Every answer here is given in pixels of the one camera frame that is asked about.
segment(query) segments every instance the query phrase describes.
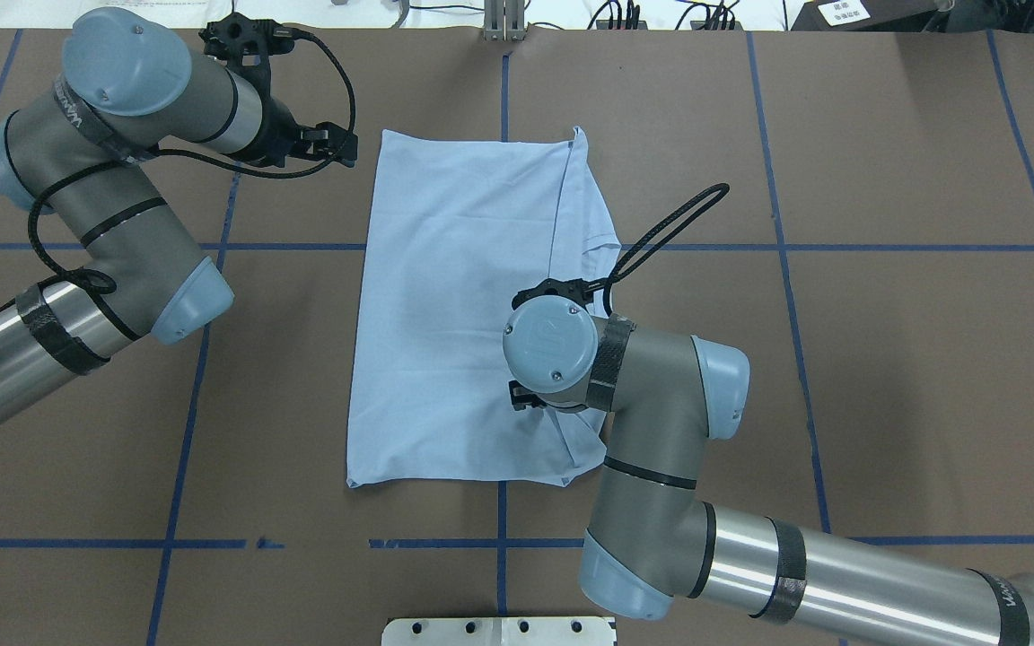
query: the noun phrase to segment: blue joint cap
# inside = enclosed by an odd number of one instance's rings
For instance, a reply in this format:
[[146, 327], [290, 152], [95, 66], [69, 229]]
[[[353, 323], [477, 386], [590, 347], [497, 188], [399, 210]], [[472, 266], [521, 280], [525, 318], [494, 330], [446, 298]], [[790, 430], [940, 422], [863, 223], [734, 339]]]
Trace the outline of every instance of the blue joint cap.
[[564, 297], [538, 297], [509, 317], [500, 348], [520, 384], [553, 394], [587, 375], [598, 343], [596, 324], [585, 308]]
[[190, 68], [178, 34], [118, 7], [83, 13], [62, 44], [66, 82], [90, 105], [119, 116], [170, 105], [189, 85]]
[[610, 613], [633, 620], [657, 621], [669, 614], [672, 596], [644, 583], [585, 530], [581, 548], [581, 591]]
[[709, 438], [731, 438], [748, 399], [750, 365], [744, 352], [725, 344], [693, 337], [701, 364], [704, 405], [709, 412]]
[[[0, 195], [13, 202], [17, 208], [29, 212], [30, 208], [34, 206], [34, 195], [31, 195], [30, 191], [22, 184], [22, 180], [18, 179], [18, 173], [16, 173], [13, 164], [10, 163], [10, 154], [7, 152], [7, 123], [9, 122], [10, 119], [7, 118], [3, 123], [0, 123]], [[44, 206], [42, 213], [54, 213], [54, 209]]]
[[202, 258], [178, 287], [151, 328], [151, 335], [163, 344], [178, 343], [190, 332], [217, 318], [234, 305], [234, 291], [221, 277], [214, 262]]

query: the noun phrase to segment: blue cloth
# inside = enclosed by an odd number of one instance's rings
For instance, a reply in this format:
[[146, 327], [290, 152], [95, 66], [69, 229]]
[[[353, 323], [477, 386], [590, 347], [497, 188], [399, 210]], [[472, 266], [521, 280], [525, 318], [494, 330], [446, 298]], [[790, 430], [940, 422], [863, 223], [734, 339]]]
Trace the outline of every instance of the blue cloth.
[[383, 133], [358, 311], [349, 486], [566, 486], [600, 465], [604, 413], [514, 411], [500, 350], [518, 290], [547, 275], [612, 270], [620, 242], [587, 157], [579, 127], [557, 144]]

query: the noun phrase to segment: light blue towel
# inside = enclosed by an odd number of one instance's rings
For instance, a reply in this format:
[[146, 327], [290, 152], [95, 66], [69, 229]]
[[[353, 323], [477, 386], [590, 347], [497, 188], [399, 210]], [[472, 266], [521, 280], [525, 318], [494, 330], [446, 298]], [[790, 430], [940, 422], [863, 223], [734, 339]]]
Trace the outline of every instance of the light blue towel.
[[558, 144], [383, 133], [358, 311], [349, 486], [566, 486], [600, 465], [604, 413], [514, 411], [500, 351], [518, 290], [547, 275], [612, 270], [620, 244], [587, 157], [579, 127]]

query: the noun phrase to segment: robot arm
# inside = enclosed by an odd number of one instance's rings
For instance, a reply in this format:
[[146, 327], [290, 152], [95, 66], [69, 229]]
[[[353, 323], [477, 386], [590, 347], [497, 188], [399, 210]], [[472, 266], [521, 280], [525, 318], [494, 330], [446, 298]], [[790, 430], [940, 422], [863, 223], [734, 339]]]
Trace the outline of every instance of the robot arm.
[[[234, 301], [136, 165], [160, 154], [164, 136], [255, 166], [284, 165], [287, 155], [321, 160], [315, 168], [357, 159], [352, 122], [348, 131], [300, 126], [270, 95], [269, 54], [316, 37], [239, 13], [202, 36], [229, 64], [130, 11], [87, 12], [63, 44], [52, 91], [0, 124], [0, 193], [23, 209], [49, 205], [91, 257], [65, 271], [40, 250], [55, 281], [0, 311], [0, 423], [144, 335], [177, 343]], [[258, 65], [243, 64], [254, 55]], [[33, 210], [30, 234], [40, 249]]]
[[614, 412], [580, 585], [612, 613], [660, 620], [674, 596], [873, 643], [1034, 645], [1034, 575], [912, 559], [694, 498], [709, 438], [738, 426], [750, 367], [697, 337], [538, 296], [504, 336], [518, 383], [559, 410]]

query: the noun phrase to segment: table surface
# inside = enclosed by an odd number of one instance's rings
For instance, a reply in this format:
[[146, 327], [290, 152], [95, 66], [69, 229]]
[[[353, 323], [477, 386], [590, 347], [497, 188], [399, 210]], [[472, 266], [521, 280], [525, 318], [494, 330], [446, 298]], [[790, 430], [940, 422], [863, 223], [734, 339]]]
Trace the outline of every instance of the table surface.
[[[625, 242], [729, 181], [618, 287], [638, 324], [752, 360], [744, 423], [710, 447], [698, 494], [1034, 573], [1034, 37], [320, 33], [357, 88], [357, 167], [147, 163], [234, 308], [1, 426], [0, 643], [376, 643], [391, 617], [601, 613], [575, 583], [595, 473], [345, 487], [383, 128], [582, 126]], [[64, 35], [0, 31], [0, 121], [47, 91]], [[344, 116], [311, 52], [275, 62], [275, 95], [303, 121]], [[57, 218], [42, 236], [81, 262]], [[0, 303], [45, 276], [25, 241], [0, 197]], [[837, 643], [704, 602], [618, 625], [627, 645]]]

